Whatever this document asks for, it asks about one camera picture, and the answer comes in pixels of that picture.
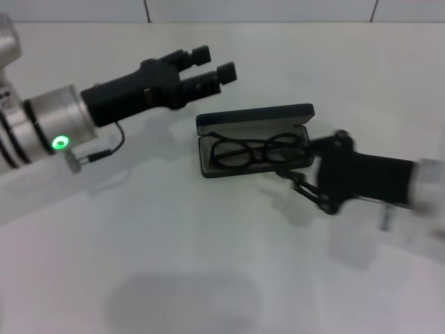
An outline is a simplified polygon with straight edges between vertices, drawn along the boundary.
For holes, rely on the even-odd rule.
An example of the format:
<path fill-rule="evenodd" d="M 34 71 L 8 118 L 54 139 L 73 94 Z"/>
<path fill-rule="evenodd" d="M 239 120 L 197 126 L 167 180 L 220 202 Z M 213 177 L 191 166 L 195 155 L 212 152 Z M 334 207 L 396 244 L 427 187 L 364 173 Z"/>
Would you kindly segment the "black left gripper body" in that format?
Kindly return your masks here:
<path fill-rule="evenodd" d="M 183 70 L 177 59 L 147 59 L 131 74 L 82 90 L 81 98 L 98 127 L 157 107 L 177 110 L 185 106 Z"/>

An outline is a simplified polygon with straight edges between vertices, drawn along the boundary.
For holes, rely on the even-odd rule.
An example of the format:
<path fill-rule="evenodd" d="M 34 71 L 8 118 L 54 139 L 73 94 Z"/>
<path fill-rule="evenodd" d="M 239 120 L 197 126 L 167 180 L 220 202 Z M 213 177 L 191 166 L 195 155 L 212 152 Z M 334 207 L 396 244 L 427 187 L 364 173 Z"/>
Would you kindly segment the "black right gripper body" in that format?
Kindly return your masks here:
<path fill-rule="evenodd" d="M 336 214 L 348 200 L 365 198 L 411 208 L 410 186 L 417 163 L 355 151 L 355 141 L 344 130 L 333 134 L 331 150 L 313 154 L 321 158 L 316 187 L 327 214 Z"/>

